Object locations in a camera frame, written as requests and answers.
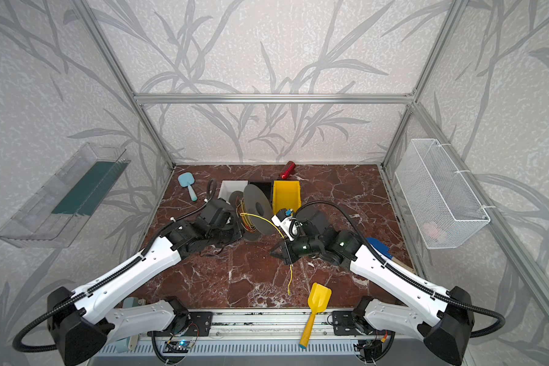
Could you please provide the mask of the grey cable spool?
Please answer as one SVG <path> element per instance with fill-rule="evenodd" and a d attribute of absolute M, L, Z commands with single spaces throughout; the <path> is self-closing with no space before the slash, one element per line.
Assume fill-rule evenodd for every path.
<path fill-rule="evenodd" d="M 278 233 L 271 222 L 272 206 L 258 187 L 248 184 L 243 192 L 233 192 L 228 202 L 241 219 L 245 240 L 256 242 L 262 236 Z"/>

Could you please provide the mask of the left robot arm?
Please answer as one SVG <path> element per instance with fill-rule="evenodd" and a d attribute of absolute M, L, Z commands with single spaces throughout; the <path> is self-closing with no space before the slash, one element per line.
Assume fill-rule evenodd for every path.
<path fill-rule="evenodd" d="M 242 237 L 235 208 L 222 198 L 162 227 L 145 248 L 97 279 L 47 298 L 47 312 L 13 339 L 23 353 L 57 351 L 66 365 L 79 365 L 104 346 L 142 332 L 166 331 L 184 311 L 177 300 L 120 310 L 117 305 L 157 274 L 208 246 L 228 246 Z"/>

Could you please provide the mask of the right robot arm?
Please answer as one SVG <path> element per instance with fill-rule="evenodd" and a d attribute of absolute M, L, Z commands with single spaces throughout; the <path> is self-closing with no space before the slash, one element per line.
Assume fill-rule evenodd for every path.
<path fill-rule="evenodd" d="M 423 342 L 442 361 L 460 365 L 472 338 L 488 336 L 506 323 L 494 311 L 474 306 L 464 289 L 435 285 L 379 252 L 349 220 L 336 230 L 325 213 L 309 202 L 298 211 L 282 209 L 269 222 L 282 235 L 279 259 L 291 265 L 317 256 L 348 269 L 387 291 L 400 304 L 366 300 L 355 310 L 361 328 L 400 333 Z"/>

